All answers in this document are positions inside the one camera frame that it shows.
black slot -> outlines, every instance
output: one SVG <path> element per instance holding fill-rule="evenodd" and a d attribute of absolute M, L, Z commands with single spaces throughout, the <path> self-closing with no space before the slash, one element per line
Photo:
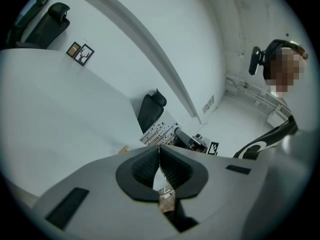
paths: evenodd
<path fill-rule="evenodd" d="M 45 219 L 63 230 L 88 193 L 89 190 L 75 187 Z"/>
<path fill-rule="evenodd" d="M 237 173 L 246 174 L 246 175 L 248 175 L 251 171 L 251 169 L 249 168 L 244 168 L 236 165 L 228 165 L 226 169 L 237 172 Z"/>

white floor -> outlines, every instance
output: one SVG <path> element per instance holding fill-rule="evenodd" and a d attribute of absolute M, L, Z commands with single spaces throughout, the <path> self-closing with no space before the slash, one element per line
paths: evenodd
<path fill-rule="evenodd" d="M 235 97 L 224 96 L 206 123 L 193 118 L 183 130 L 190 136 L 201 134 L 218 142 L 217 155 L 232 158 L 243 146 L 273 128 L 266 120 L 256 109 Z"/>

white desk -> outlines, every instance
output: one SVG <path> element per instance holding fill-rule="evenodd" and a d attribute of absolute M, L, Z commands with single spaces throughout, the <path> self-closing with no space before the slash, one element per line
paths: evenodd
<path fill-rule="evenodd" d="M 31 194 L 124 145 L 144 146 L 129 99 L 65 53 L 5 50 L 0 68 L 1 170 Z"/>

picture frame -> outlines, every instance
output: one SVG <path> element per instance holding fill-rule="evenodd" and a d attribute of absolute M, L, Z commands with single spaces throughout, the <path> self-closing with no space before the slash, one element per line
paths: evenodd
<path fill-rule="evenodd" d="M 88 45 L 84 44 L 73 59 L 78 62 L 81 66 L 84 66 L 88 59 L 94 54 L 94 50 L 91 49 Z"/>
<path fill-rule="evenodd" d="M 66 51 L 66 54 L 68 54 L 71 58 L 73 58 L 81 48 L 81 45 L 77 42 L 73 42 L 73 44 L 70 46 L 70 48 Z"/>

